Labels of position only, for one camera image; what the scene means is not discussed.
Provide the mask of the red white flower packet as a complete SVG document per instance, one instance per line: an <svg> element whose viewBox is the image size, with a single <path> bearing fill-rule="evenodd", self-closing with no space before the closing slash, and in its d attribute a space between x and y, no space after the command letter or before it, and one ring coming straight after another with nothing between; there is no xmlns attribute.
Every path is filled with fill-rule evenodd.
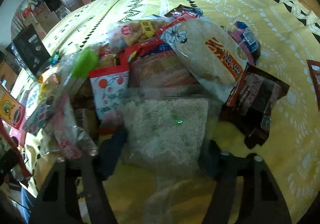
<svg viewBox="0 0 320 224"><path fill-rule="evenodd" d="M101 135L112 134L123 125L121 107L129 83L128 64L95 69L89 72L95 110L101 125Z"/></svg>

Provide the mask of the stacked cardboard boxes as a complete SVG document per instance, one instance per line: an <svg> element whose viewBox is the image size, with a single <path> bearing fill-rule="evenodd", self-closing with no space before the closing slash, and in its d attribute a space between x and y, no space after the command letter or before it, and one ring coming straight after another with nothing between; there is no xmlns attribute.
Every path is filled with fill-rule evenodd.
<svg viewBox="0 0 320 224"><path fill-rule="evenodd" d="M60 22L55 12L51 11L45 3L35 7L24 19L23 24L27 27L30 24L40 26L45 33Z"/></svg>

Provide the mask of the flat rice cake pack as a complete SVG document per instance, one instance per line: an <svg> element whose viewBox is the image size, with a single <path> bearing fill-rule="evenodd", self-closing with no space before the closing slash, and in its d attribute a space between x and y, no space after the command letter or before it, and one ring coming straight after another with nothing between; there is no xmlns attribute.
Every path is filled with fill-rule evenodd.
<svg viewBox="0 0 320 224"><path fill-rule="evenodd" d="M123 108L127 145L123 161L159 175L198 170L209 102L204 98L131 100Z"/></svg>

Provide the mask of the fried dough snack bag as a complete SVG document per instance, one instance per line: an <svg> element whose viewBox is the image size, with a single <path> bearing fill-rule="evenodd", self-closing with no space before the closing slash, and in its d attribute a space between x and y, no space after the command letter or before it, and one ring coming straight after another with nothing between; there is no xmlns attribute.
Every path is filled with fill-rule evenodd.
<svg viewBox="0 0 320 224"><path fill-rule="evenodd" d="M107 33L108 48L112 53L119 53L126 47L131 47L156 36L157 31L168 23L165 19L118 23Z"/></svg>

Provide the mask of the large rice cracker bag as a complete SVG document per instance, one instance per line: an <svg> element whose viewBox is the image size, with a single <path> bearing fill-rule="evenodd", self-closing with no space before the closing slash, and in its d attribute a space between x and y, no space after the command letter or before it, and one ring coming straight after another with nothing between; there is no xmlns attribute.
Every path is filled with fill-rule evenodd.
<svg viewBox="0 0 320 224"><path fill-rule="evenodd" d="M160 39L208 92L226 102L248 59L223 28L204 17L191 18L169 24Z"/></svg>

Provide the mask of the black shaver product box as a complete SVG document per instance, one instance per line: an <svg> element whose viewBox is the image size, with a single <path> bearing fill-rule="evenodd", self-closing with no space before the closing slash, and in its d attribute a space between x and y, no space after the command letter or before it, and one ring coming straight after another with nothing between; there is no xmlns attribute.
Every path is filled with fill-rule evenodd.
<svg viewBox="0 0 320 224"><path fill-rule="evenodd" d="M26 67L35 76L51 58L32 24L21 30L12 43Z"/></svg>

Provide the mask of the yellow patterned bed sheet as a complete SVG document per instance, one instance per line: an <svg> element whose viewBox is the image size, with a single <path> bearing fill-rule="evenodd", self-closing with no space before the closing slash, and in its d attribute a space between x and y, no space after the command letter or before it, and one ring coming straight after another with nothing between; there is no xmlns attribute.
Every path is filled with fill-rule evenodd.
<svg viewBox="0 0 320 224"><path fill-rule="evenodd" d="M245 136L220 120L221 102L189 72L160 35L172 22L204 17L223 28L245 52L250 65L290 88L271 112L270 134L262 145L246 147ZM112 53L108 31L118 23L165 19L156 36ZM99 54L95 69L128 64L123 106L131 100L204 98L209 102L204 140L237 157L261 156L284 196L291 223L298 223L319 193L319 18L297 0L96 0L68 14L43 39L57 65L42 84L31 85L31 114L52 98L50 117L36 136L27 132L23 165L30 178L21 182L27 222L56 162L95 156L112 134L99 133L88 78L72 78L73 62L85 48ZM201 170L191 176L159 175L123 161L103 182L117 223L203 223L216 182ZM231 215L236 223L244 179L236 179Z"/></svg>

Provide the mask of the red tea box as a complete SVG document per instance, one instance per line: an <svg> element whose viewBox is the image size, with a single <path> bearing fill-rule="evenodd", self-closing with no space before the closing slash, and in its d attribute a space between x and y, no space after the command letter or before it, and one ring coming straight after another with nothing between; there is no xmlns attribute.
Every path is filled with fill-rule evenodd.
<svg viewBox="0 0 320 224"><path fill-rule="evenodd" d="M0 89L1 119L5 120L13 128L19 129L24 119L25 107L18 102L1 85Z"/></svg>

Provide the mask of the dark brown snack packet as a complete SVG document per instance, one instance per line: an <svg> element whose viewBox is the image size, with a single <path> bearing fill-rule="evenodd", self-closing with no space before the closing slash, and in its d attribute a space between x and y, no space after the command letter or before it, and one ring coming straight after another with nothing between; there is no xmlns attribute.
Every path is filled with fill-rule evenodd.
<svg viewBox="0 0 320 224"><path fill-rule="evenodd" d="M235 125L244 134L247 148L262 146L270 134L271 112L290 86L277 77L247 64L220 112L220 120Z"/></svg>

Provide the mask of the green snack packet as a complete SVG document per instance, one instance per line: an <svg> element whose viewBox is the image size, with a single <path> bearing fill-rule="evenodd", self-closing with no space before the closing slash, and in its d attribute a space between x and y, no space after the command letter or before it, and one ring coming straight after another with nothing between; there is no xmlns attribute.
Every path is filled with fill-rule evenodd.
<svg viewBox="0 0 320 224"><path fill-rule="evenodd" d="M99 63L99 54L91 48L83 49L73 62L71 77L72 78L88 78L90 71L95 69Z"/></svg>

